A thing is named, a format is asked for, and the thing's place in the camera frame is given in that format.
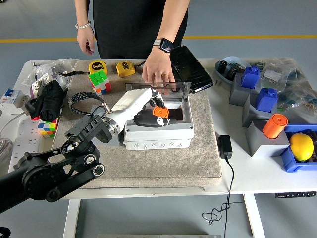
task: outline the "white table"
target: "white table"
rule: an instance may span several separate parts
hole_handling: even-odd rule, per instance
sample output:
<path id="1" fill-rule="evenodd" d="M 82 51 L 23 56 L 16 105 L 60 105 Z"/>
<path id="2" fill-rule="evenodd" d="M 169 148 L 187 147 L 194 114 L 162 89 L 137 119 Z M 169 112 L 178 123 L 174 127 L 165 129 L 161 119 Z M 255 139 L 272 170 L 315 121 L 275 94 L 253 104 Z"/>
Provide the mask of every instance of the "white table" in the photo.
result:
<path id="1" fill-rule="evenodd" d="M 219 59 L 200 59 L 201 64 L 213 78 L 215 85 L 209 89 L 209 101 L 216 135 L 230 135 L 233 148 L 233 156 L 230 163 L 234 168 L 235 179 L 231 194 L 244 194 L 251 228 L 255 238 L 264 237 L 259 213 L 254 198 L 255 193 L 281 193 L 281 192 L 305 192 L 317 191 L 317 171 L 298 171 L 287 173 L 283 168 L 281 157 L 252 158 L 249 153 L 245 137 L 246 128 L 241 126 L 242 107 L 230 105 L 230 85 L 223 82 L 215 73 L 214 65 Z M 245 59 L 248 62 L 256 62 L 262 59 Z M 47 60 L 35 60 L 26 62 L 18 77 L 14 89 L 20 89 L 24 94 L 29 94 L 29 88 L 21 82 L 32 72 L 32 63 L 42 64 Z M 2 115 L 0 128 L 12 116 Z M 15 133 L 4 132 L 14 141 Z M 45 139 L 44 149 L 49 149 L 52 140 Z M 73 231 L 76 225 L 80 199 L 88 198 L 118 198 L 118 197 L 157 197 L 157 196 L 188 196 L 188 195 L 216 195 L 227 194 L 230 186 L 232 172 L 230 167 L 222 160 L 222 181 L 218 186 L 193 187 L 193 188 L 102 188 L 102 189 L 78 189 L 65 196 L 70 199 L 69 216 L 65 231 Z"/>

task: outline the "hand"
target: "hand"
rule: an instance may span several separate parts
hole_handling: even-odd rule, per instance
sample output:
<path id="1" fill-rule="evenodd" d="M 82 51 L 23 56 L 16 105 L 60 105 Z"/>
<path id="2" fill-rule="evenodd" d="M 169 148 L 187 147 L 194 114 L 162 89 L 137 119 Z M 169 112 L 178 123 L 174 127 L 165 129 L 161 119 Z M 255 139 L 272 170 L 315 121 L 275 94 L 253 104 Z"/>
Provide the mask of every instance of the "hand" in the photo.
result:
<path id="1" fill-rule="evenodd" d="M 142 78 L 147 83 L 175 82 L 169 54 L 154 46 L 143 66 Z"/>
<path id="2" fill-rule="evenodd" d="M 92 55 L 94 52 L 94 31 L 91 27 L 86 27 L 84 29 L 78 29 L 77 41 L 79 47 L 85 54 Z"/>

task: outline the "power strip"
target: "power strip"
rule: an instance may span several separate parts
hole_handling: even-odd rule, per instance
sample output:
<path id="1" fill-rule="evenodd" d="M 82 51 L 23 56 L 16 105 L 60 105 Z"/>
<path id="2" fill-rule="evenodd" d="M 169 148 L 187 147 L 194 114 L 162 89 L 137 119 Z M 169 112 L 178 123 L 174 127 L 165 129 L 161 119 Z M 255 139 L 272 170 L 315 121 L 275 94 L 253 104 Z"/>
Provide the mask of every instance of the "power strip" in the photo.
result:
<path id="1" fill-rule="evenodd" d="M 38 153 L 43 136 L 38 130 L 39 121 L 33 121 L 30 116 L 22 116 L 19 122 L 17 135 L 13 144 L 13 151 L 9 165 L 9 172 L 14 171 L 13 166 L 24 156 L 25 152 Z"/>
<path id="2" fill-rule="evenodd" d="M 316 192 L 283 192 L 276 193 L 275 198 L 315 197 Z"/>

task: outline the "black strap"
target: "black strap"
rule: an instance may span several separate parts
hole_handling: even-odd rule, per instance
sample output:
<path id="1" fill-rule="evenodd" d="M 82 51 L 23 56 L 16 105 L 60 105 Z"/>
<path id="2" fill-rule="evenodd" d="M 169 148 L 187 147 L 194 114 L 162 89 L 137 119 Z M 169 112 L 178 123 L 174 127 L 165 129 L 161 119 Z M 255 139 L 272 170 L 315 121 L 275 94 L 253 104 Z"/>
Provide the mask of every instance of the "black strap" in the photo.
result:
<path id="1" fill-rule="evenodd" d="M 79 74 L 90 74 L 89 72 L 83 72 L 83 71 L 72 71 L 69 73 L 62 73 L 62 72 L 58 72 L 59 75 L 64 76 L 64 77 L 69 77 L 69 76 L 74 76 L 74 75 L 79 75 Z"/>
<path id="2" fill-rule="evenodd" d="M 97 99 L 101 103 L 105 103 L 105 101 L 101 97 L 99 97 L 98 95 L 96 95 L 95 93 L 92 93 L 92 92 L 79 92 L 79 93 L 76 93 L 75 95 L 70 97 L 70 99 L 68 100 L 68 103 L 69 103 L 70 108 L 74 112 L 79 113 L 79 114 L 88 115 L 88 116 L 93 116 L 92 113 L 88 113 L 88 112 L 79 110 L 79 109 L 74 107 L 75 103 L 77 103 L 79 101 L 82 101 L 82 100 L 85 100 L 85 99 L 89 99 L 89 98 Z"/>

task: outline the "desk control panel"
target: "desk control panel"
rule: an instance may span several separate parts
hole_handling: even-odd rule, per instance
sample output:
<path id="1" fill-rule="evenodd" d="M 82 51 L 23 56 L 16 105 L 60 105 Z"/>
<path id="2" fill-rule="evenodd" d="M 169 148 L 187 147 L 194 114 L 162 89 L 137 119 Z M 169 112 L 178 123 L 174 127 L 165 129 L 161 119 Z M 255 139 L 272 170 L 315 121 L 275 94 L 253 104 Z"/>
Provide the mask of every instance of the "desk control panel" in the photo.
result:
<path id="1" fill-rule="evenodd" d="M 276 193 L 275 198 L 291 198 L 291 197 L 315 197 L 316 192 L 283 192 Z"/>

